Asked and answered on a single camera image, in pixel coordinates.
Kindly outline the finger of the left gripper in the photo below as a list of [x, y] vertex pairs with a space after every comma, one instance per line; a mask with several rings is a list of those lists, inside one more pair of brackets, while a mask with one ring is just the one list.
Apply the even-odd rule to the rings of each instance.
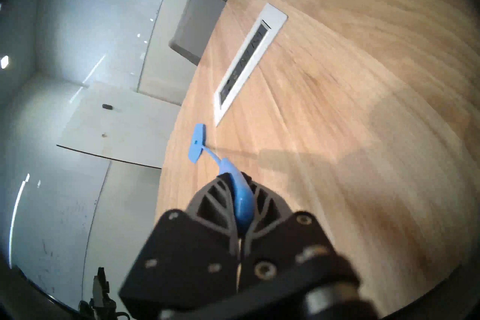
[[106, 280], [104, 267], [98, 267], [93, 282], [93, 299], [110, 299], [110, 284]]

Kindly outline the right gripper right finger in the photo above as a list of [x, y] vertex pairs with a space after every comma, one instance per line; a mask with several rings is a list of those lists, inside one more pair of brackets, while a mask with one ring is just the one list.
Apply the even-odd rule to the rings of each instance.
[[254, 218], [242, 238], [240, 291], [273, 282], [291, 286], [358, 291], [360, 280], [307, 211], [293, 212], [286, 201], [242, 173], [254, 195]]

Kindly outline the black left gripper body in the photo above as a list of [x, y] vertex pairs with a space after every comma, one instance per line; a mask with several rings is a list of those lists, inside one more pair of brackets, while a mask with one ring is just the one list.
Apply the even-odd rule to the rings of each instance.
[[117, 311], [116, 302], [110, 298], [95, 300], [91, 298], [89, 302], [81, 300], [79, 302], [79, 316], [82, 319], [128, 319], [128, 313]]

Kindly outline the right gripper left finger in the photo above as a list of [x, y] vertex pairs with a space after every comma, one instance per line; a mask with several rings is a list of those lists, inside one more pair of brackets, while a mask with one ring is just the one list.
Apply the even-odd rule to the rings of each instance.
[[188, 312], [237, 293], [233, 199], [230, 175], [219, 175], [185, 211], [159, 218], [119, 290], [130, 314]]

